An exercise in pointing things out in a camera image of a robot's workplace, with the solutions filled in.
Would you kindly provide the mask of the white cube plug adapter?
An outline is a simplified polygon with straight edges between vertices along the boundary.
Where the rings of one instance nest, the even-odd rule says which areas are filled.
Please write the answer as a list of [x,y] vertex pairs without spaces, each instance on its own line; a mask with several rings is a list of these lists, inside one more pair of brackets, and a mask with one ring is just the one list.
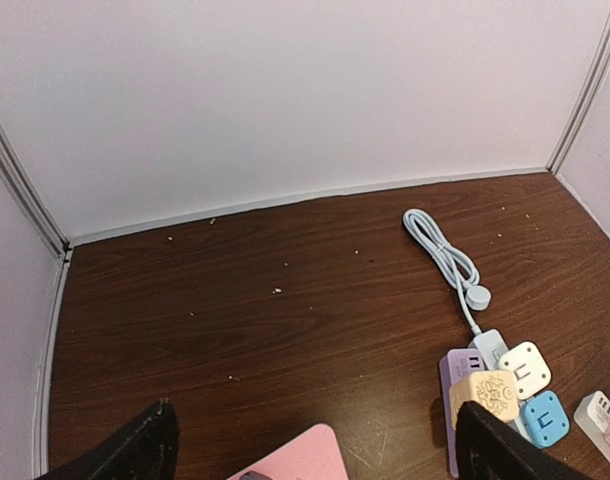
[[535,396],[551,381],[551,370],[539,348],[531,341],[524,341],[502,354],[497,366],[512,374],[519,400]]

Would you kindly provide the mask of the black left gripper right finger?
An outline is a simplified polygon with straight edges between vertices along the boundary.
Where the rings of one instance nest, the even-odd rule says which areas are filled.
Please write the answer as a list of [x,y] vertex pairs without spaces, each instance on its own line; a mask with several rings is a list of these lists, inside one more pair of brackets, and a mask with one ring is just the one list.
[[589,480],[542,452],[480,404],[465,402],[457,416],[460,479]]

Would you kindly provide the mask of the dark blue small plug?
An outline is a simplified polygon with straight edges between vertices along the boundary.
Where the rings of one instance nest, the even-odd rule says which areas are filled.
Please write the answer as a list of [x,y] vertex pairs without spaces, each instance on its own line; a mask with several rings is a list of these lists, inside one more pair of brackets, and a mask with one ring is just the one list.
[[271,477],[255,471],[245,472],[239,480],[272,480]]

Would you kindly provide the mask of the beige patterned cube plug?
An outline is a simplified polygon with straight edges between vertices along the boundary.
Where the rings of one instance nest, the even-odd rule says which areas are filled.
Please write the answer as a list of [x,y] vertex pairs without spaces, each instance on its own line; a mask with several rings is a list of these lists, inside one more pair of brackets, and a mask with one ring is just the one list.
[[519,416],[519,403],[512,374],[506,370],[474,371],[449,389],[451,425],[456,429],[458,413],[473,401],[504,423]]

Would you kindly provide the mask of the purple power strip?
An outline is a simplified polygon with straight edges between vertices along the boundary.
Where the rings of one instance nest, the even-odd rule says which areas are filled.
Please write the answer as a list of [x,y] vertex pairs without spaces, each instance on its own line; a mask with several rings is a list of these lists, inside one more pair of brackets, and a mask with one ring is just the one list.
[[456,455],[456,423],[464,402],[474,401],[501,421],[518,417],[515,382],[509,372],[487,371],[475,348],[451,349],[439,362],[441,391],[447,432],[449,472],[459,477]]

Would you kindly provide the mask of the light blue power strip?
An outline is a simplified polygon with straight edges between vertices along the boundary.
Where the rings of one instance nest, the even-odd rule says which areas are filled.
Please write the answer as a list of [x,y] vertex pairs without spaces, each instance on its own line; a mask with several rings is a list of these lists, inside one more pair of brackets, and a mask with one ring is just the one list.
[[496,370],[499,359],[509,351],[503,336],[497,329],[490,329],[476,335],[469,347],[479,352],[487,370]]

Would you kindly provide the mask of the pink power strip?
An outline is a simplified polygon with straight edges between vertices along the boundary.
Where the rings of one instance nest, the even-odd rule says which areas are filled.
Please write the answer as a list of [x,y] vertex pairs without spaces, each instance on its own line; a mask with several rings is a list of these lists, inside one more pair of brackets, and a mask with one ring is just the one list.
[[253,472],[262,479],[348,480],[334,430],[319,423],[277,450],[230,476],[242,479]]

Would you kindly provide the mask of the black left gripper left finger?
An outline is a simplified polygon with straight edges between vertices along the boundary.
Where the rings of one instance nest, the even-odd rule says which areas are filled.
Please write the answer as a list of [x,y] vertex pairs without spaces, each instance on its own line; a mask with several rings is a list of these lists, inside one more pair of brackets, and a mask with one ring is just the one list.
[[160,399],[80,457],[43,480],[173,479],[179,423],[173,405]]

